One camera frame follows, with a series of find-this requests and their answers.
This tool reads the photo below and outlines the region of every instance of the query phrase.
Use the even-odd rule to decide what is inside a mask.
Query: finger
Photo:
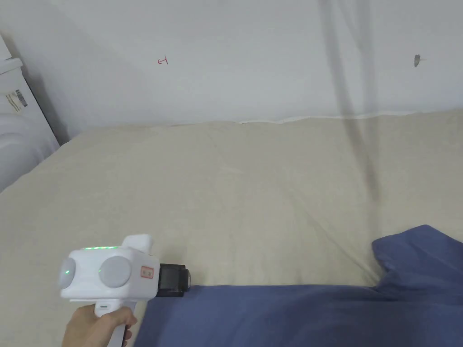
[[[137,323],[137,319],[133,312],[128,307],[121,307],[117,311],[106,313],[102,317],[107,316],[110,318],[111,325],[115,328],[119,325],[133,325]]]
[[[132,332],[127,330],[124,334],[124,340],[129,340],[132,337]]]

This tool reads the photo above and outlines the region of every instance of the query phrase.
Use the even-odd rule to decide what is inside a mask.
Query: device handle
[[[132,310],[135,311],[135,305],[137,304],[136,301],[122,301],[119,299],[112,299],[112,300],[100,300],[97,301],[95,304],[95,315],[97,317],[101,317],[106,313],[110,313],[113,311],[118,310],[122,306],[127,306]],[[114,332],[109,340],[108,347],[121,347],[122,343],[124,342],[124,334],[125,334],[125,325],[119,325],[114,329]]]

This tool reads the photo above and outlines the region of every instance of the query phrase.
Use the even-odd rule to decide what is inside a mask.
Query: white handheld scanner
[[[96,302],[100,317],[140,300],[183,296],[190,288],[184,265],[160,264],[149,254],[150,235],[127,236],[121,246],[87,247],[72,251],[59,274],[61,296],[71,301]],[[121,347],[125,327],[117,327],[109,347]]]

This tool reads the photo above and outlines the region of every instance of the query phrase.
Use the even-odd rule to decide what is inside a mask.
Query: beige sheet
[[[463,239],[462,117],[381,117],[379,232],[340,120],[81,135],[0,194],[0,345],[60,345],[77,306],[62,259],[128,234],[194,284],[374,285],[373,239],[425,223]]]

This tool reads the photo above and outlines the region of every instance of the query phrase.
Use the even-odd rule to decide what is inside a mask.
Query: blue cloth
[[[460,346],[463,244],[422,225],[373,251],[386,271],[374,288],[194,286],[155,298],[135,347]]]

